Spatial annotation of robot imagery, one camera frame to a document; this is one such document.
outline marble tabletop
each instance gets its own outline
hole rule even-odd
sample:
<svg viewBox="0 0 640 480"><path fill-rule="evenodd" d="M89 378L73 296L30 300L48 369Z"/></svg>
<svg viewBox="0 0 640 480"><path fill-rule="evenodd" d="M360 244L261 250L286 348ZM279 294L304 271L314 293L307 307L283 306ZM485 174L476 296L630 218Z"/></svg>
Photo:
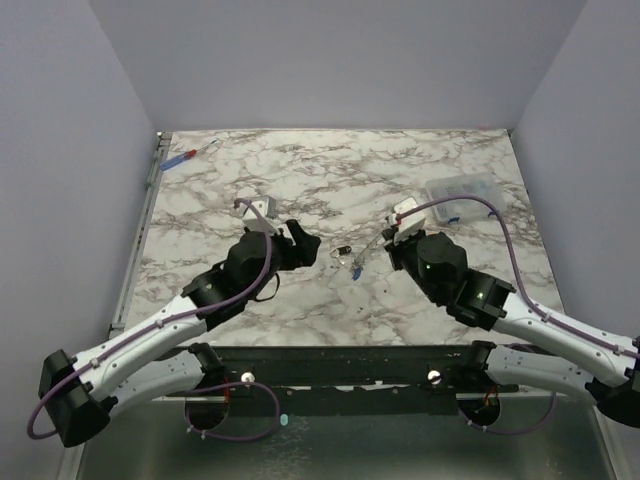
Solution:
<svg viewBox="0 0 640 480"><path fill-rule="evenodd" d="M315 265L281 274L274 300L245 312L200 340L215 345L402 345L510 341L470 329L432 305L387 254L375 251L362 276L330 251L355 253L382 229L390 207L424 199L427 180L491 172L507 210L505 220L529 294L562 310L527 192L504 130L350 131L244 130L178 132L169 157L216 143L167 171L161 181L127 326L158 311L182 287L223 260L242 235L236 197L270 195L278 219L297 219L322 238ZM513 282L495 220L438 227L467 250L469 265ZM263 294L269 295L268 285Z"/></svg>

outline transparent container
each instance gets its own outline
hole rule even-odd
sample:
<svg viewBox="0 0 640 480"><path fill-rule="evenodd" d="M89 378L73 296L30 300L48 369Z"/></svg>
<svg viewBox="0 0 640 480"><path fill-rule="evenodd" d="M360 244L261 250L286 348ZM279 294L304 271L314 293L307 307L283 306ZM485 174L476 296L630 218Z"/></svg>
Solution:
<svg viewBox="0 0 640 480"><path fill-rule="evenodd" d="M489 172L430 180L425 184L425 189L427 201L466 194L484 198L491 202L498 212L506 208L502 191ZM473 200L453 200L432 207L431 210L436 222L441 225L467 222L493 215L489 208Z"/></svg>

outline wall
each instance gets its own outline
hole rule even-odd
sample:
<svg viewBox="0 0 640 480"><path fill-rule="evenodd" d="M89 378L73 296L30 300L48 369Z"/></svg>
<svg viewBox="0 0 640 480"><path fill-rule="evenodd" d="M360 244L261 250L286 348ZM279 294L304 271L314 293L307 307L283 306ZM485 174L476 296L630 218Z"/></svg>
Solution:
<svg viewBox="0 0 640 480"><path fill-rule="evenodd" d="M159 129L514 127L584 0L91 0Z"/></svg>
<svg viewBox="0 0 640 480"><path fill-rule="evenodd" d="M85 0L3 2L0 45L0 478L46 479L41 362L106 337L157 139Z"/></svg>
<svg viewBox="0 0 640 480"><path fill-rule="evenodd" d="M639 142L640 0L590 0L513 143L567 312L631 336L640 335ZM640 432L623 435L640 473Z"/></svg>

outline gray marble vein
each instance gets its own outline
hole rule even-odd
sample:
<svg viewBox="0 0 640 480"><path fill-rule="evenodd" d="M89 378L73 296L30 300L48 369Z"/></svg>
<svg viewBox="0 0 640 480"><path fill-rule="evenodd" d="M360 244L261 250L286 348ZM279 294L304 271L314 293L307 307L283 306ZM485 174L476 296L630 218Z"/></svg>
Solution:
<svg viewBox="0 0 640 480"><path fill-rule="evenodd" d="M392 205L410 195L424 198L427 180L485 171L502 189L505 219L529 294L562 308L503 130L180 132L174 134L170 156L213 139L217 143L162 178L128 326L159 310L195 275L226 257L242 234L232 208L236 197L270 195L278 201L282 223L295 218L322 237L318 260L312 268L282 274L274 300L252 303L203 339L219 345L509 341L453 321L426 300L406 273L393 272L382 250L373 253L356 282L348 265L329 255L341 245L360 252L380 232ZM431 213L428 218L428 230L442 230ZM470 266L513 282L495 220L444 230L467 249Z"/></svg>

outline screwdriver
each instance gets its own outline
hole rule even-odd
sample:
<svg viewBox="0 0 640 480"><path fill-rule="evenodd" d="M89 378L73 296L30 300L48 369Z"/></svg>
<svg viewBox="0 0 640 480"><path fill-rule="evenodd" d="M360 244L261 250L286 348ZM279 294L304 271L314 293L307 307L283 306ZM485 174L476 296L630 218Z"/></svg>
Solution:
<svg viewBox="0 0 640 480"><path fill-rule="evenodd" d="M216 143L215 140L213 140L210 143L207 143L204 147L199 148L197 150L189 150L188 152L185 153L181 153L180 155L176 155L173 158L170 158L169 160L167 160L166 162L162 162L160 164L160 170L162 170L163 172L166 172L167 170L169 170L170 168L175 167L176 165L180 165L182 162L184 162L185 160L189 160L190 158L195 157L198 153L200 153L201 151L203 151L205 148L207 148L209 145L213 145L214 143Z"/></svg>

